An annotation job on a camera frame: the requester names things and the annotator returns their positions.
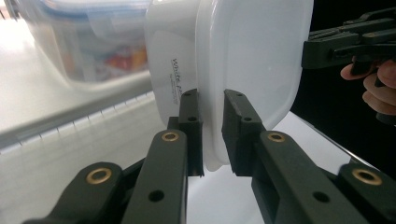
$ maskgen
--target black mechanical device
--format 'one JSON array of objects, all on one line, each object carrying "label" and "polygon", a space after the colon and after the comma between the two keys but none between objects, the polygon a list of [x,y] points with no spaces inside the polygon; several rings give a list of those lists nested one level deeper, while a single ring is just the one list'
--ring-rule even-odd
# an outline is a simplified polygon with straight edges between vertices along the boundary
[{"label": "black mechanical device", "polygon": [[[352,75],[370,71],[373,62],[396,60],[396,7],[368,12],[342,26],[314,31],[304,42],[302,67],[318,69],[350,63]],[[384,85],[376,81],[380,88]],[[378,113],[376,118],[396,125],[396,117]]]},{"label": "black mechanical device", "polygon": [[[241,92],[225,91],[222,133],[233,172],[252,177],[266,224],[396,223],[394,180],[358,163],[338,175],[321,170],[291,137],[266,131]],[[187,177],[204,175],[201,137],[198,93],[187,91],[143,161],[84,168],[47,217],[24,224],[186,223]]]}]

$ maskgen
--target finger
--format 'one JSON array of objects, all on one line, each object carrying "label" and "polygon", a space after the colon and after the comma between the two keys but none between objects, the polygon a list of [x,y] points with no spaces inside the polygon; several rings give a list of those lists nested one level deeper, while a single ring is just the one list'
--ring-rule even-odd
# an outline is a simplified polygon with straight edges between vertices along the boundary
[{"label": "finger", "polygon": [[361,74],[361,75],[352,75],[352,74],[351,74],[352,66],[353,66],[353,64],[347,65],[346,67],[344,67],[344,68],[341,70],[341,77],[342,77],[343,79],[346,79],[346,80],[354,80],[354,79],[358,79],[358,78],[362,78],[362,77],[367,77],[367,76],[370,75],[370,74],[372,73],[372,71],[375,69],[375,66],[372,65],[372,68],[371,68],[368,72],[366,72],[366,73],[364,73],[364,74]]},{"label": "finger", "polygon": [[375,98],[370,92],[366,91],[363,94],[363,100],[366,102],[373,110],[385,115],[395,115],[396,116],[396,106],[384,103],[377,98]]},{"label": "finger", "polygon": [[387,60],[378,68],[378,78],[386,86],[396,89],[396,62]]},{"label": "finger", "polygon": [[378,100],[389,105],[396,105],[396,89],[389,87],[376,87],[376,75],[370,75],[363,81],[364,88]]}]

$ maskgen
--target transparent plastic box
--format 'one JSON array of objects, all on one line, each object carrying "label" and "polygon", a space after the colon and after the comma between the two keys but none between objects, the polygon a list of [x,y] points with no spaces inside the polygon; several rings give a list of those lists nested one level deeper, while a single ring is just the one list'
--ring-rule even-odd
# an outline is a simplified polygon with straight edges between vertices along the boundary
[{"label": "transparent plastic box", "polygon": [[74,83],[100,85],[148,70],[149,0],[19,0],[35,41]]}]

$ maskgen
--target white plastic container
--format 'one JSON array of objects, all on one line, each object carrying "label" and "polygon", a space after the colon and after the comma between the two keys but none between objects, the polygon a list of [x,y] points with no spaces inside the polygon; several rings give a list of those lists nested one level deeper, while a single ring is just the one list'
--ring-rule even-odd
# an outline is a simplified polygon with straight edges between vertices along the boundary
[{"label": "white plastic container", "polygon": [[166,123],[198,88],[204,160],[229,159],[221,135],[224,90],[244,93],[267,130],[289,112],[302,72],[313,0],[153,0],[146,41],[151,82]]},{"label": "white plastic container", "polygon": [[36,42],[77,84],[106,84],[146,71],[149,0],[20,0]]}]

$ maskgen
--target brass screw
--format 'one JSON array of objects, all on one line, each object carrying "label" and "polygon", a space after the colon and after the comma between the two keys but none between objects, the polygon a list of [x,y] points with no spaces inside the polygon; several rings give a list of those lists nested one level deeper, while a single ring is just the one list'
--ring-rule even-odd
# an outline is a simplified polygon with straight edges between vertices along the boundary
[{"label": "brass screw", "polygon": [[382,179],[375,173],[368,171],[368,170],[363,170],[363,169],[354,169],[352,171],[353,176],[355,178],[359,179],[359,181],[368,184],[368,185],[375,185],[379,186],[382,185]]},{"label": "brass screw", "polygon": [[163,141],[175,142],[178,139],[178,133],[165,133],[163,134]]},{"label": "brass screw", "polygon": [[273,142],[284,142],[286,139],[285,137],[280,134],[280,133],[270,133],[268,134],[268,139],[270,139]]},{"label": "brass screw", "polygon": [[[104,172],[104,176],[100,176],[98,178],[94,177],[94,175]],[[111,170],[108,168],[97,168],[96,170],[91,171],[87,175],[87,182],[92,185],[102,184],[106,182],[111,177]]]}]

